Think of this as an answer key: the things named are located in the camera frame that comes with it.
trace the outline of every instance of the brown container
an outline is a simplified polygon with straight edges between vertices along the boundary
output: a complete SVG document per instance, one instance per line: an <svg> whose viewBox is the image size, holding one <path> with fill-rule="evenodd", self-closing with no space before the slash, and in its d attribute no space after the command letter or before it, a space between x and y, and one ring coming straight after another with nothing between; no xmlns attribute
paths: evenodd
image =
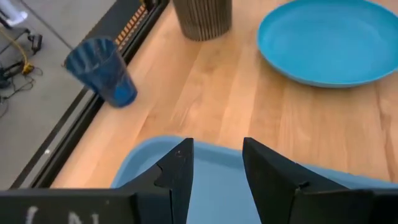
<svg viewBox="0 0 398 224"><path fill-rule="evenodd" d="M182 33L192 40L210 40L229 30L232 0L174 0Z"/></svg>

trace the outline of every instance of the wooden table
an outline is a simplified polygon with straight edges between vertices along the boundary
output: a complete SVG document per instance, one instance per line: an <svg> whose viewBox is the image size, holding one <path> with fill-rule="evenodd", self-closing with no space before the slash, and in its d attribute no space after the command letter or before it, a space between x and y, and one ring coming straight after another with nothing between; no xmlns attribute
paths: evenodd
<svg viewBox="0 0 398 224"><path fill-rule="evenodd" d="M398 182L398 74L345 90L286 79L256 47L283 3L233 0L233 28L208 42L184 38L169 4L128 66L137 99L104 104L53 187L109 187L134 146L165 134L234 149L252 136L297 162Z"/></svg>

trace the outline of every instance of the blue plastic plate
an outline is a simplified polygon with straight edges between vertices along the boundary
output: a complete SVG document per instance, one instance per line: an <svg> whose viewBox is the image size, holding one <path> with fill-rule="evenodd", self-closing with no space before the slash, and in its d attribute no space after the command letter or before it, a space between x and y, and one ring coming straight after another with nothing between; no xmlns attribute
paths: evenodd
<svg viewBox="0 0 398 224"><path fill-rule="evenodd" d="M300 83L356 86L398 68L398 17L364 0L296 0L265 17L257 44Z"/></svg>
<svg viewBox="0 0 398 224"><path fill-rule="evenodd" d="M182 140L180 137L164 136L137 146L125 158L112 187L120 187L143 173ZM306 168L351 189L397 188L396 184L380 180L314 166ZM195 141L187 223L261 224L244 173L241 151Z"/></svg>

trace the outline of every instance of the blue cup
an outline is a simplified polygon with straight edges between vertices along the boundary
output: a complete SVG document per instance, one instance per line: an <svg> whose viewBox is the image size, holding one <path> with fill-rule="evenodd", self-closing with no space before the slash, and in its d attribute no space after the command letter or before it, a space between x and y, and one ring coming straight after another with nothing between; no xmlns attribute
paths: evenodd
<svg viewBox="0 0 398 224"><path fill-rule="evenodd" d="M65 60L67 70L114 107L123 107L137 96L117 46L107 38L85 40Z"/></svg>

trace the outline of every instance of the gray floor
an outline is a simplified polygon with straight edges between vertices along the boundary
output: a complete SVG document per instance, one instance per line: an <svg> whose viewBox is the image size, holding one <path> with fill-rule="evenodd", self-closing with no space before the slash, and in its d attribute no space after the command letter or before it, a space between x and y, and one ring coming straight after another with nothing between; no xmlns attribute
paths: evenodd
<svg viewBox="0 0 398 224"><path fill-rule="evenodd" d="M76 46L114 0L26 2L70 45ZM82 88L61 67L70 50L35 17L29 16L24 26L44 37L43 49L30 58L30 62L44 74L32 74L35 79L33 88L15 94L6 102L8 111L0 118L0 189L10 187ZM25 35L18 42L29 49ZM7 65L20 57L14 47L9 47L0 55L0 62ZM17 87L25 82L22 76L15 78ZM0 90L2 96L11 93L12 89ZM4 108L5 104L0 105L0 114Z"/></svg>

